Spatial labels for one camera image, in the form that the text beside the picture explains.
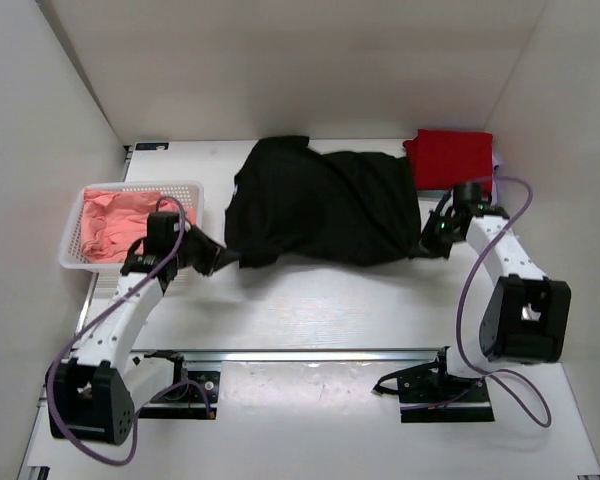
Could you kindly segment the small dark label sticker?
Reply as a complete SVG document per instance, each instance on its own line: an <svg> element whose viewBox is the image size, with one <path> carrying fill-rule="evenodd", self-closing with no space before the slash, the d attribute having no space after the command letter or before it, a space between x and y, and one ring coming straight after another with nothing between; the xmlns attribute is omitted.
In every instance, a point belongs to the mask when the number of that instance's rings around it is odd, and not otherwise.
<svg viewBox="0 0 600 480"><path fill-rule="evenodd" d="M169 148L168 142L139 142L135 145L135 151L165 151Z"/></svg>

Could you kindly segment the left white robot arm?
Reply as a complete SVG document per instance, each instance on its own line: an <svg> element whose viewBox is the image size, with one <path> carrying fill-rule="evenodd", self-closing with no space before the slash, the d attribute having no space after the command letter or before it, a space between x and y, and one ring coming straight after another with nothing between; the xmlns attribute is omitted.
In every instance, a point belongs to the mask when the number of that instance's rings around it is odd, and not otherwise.
<svg viewBox="0 0 600 480"><path fill-rule="evenodd" d="M146 404L173 401L193 389L206 402L182 354L157 350L135 356L132 349L181 270L210 276L238 258L176 212L149 214L145 236L126 252L109 305L47 375L52 435L120 445Z"/></svg>

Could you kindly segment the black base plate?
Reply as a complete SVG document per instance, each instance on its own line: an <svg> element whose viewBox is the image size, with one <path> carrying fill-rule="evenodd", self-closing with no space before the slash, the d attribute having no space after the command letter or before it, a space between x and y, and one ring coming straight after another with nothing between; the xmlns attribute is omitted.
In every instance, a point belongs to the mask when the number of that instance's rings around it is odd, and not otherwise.
<svg viewBox="0 0 600 480"><path fill-rule="evenodd" d="M137 413L140 419L215 420L221 387L219 363L184 361L172 383L189 383L147 402Z"/></svg>
<svg viewBox="0 0 600 480"><path fill-rule="evenodd" d="M445 349L434 360L380 377L372 392L398 398L403 424L495 421L486 383L451 375Z"/></svg>

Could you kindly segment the lavender folded t shirt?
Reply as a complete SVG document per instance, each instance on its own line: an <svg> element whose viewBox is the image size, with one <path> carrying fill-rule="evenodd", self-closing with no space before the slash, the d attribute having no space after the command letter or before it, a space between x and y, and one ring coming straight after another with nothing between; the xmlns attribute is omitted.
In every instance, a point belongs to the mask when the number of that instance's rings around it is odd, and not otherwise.
<svg viewBox="0 0 600 480"><path fill-rule="evenodd" d="M498 153L493 153L492 154L492 168L493 168L493 173L496 174L498 172L498 170L500 169L502 165L502 160L499 156ZM418 191L418 197L421 199L440 199L443 194L445 193L444 190L419 190ZM497 186L495 182L492 182L492 192L490 194L490 203L492 205L495 205L498 201L498 190L497 190Z"/></svg>

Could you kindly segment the aluminium rail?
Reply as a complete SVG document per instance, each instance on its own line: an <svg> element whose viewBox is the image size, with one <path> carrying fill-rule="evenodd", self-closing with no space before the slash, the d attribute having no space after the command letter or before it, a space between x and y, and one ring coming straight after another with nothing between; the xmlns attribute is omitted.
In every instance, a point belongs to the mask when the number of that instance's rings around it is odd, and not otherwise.
<svg viewBox="0 0 600 480"><path fill-rule="evenodd" d="M175 350L192 363L267 362L417 362L432 360L437 349L251 349Z"/></svg>

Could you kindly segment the red folded t shirt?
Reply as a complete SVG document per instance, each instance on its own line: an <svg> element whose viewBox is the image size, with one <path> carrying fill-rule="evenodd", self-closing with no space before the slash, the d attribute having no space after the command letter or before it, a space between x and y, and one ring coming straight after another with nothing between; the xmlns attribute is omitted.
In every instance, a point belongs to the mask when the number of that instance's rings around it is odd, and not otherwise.
<svg viewBox="0 0 600 480"><path fill-rule="evenodd" d="M493 135L419 129L403 142L419 191L448 190L476 178L491 179Z"/></svg>

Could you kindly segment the white plastic basket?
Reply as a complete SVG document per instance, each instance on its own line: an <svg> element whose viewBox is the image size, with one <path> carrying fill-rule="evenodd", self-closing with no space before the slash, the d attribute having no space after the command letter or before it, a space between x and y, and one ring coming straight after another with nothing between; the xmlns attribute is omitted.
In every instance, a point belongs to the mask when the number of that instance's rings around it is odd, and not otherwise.
<svg viewBox="0 0 600 480"><path fill-rule="evenodd" d="M147 233L148 215L174 212L177 205L184 207L189 223L201 226L203 186L195 181L88 185L70 209L58 262L67 270L95 274L96 288L111 293L129 247Z"/></svg>

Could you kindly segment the black t shirt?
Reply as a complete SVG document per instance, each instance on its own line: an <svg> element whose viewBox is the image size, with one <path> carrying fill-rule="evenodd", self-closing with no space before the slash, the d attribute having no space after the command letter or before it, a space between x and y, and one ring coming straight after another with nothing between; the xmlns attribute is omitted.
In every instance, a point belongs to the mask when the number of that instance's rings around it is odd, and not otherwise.
<svg viewBox="0 0 600 480"><path fill-rule="evenodd" d="M413 258L421 216L409 161L319 153L302 136L256 142L234 176L224 241L243 268L286 254L370 267Z"/></svg>

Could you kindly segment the white front board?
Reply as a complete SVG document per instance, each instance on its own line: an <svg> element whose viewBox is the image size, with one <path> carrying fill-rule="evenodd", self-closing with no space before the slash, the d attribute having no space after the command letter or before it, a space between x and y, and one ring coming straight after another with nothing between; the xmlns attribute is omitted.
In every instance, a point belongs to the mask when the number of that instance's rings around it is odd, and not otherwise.
<svg viewBox="0 0 600 480"><path fill-rule="evenodd" d="M552 426L492 388L488 423L405 424L376 396L389 363L227 363L214 420L139 423L138 449L108 467L36 427L27 464L52 479L576 479L600 474L561 367L536 367Z"/></svg>

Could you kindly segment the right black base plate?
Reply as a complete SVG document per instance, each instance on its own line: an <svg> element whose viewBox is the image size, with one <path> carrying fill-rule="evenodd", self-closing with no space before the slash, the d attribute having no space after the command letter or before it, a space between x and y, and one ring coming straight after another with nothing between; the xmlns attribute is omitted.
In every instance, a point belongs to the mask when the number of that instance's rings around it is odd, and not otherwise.
<svg viewBox="0 0 600 480"><path fill-rule="evenodd" d="M380 377L372 392L398 398L403 424L495 421L486 383L451 375L445 349L434 360Z"/></svg>

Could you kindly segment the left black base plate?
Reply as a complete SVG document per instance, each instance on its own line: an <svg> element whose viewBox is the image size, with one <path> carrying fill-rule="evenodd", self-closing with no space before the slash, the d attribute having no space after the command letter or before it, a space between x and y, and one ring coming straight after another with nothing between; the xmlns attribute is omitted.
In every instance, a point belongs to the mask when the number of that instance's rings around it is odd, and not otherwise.
<svg viewBox="0 0 600 480"><path fill-rule="evenodd" d="M137 413L140 419L215 420L221 387L219 363L184 361L172 383L189 383L147 402Z"/></svg>

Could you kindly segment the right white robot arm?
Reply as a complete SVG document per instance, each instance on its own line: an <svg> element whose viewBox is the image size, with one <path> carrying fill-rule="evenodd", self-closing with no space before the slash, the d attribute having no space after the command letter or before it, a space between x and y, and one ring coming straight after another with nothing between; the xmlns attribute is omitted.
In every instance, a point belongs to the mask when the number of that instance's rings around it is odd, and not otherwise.
<svg viewBox="0 0 600 480"><path fill-rule="evenodd" d="M562 355L571 289L536 265L512 232L513 222L483 197L480 184L464 183L444 194L421 233L422 257L448 258L455 244L466 243L478 256L469 274L485 269L493 283L476 337L444 348L441 367L428 376L429 391L440 400L460 393L464 378L553 364Z"/></svg>

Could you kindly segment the pink t shirt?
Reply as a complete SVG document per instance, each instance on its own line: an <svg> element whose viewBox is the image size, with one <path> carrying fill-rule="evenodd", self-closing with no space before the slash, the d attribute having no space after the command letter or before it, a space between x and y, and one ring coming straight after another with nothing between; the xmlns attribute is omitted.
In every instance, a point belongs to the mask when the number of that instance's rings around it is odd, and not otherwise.
<svg viewBox="0 0 600 480"><path fill-rule="evenodd" d="M147 233L158 191L124 192L86 188L83 193L81 253L95 264L122 263L133 242Z"/></svg>

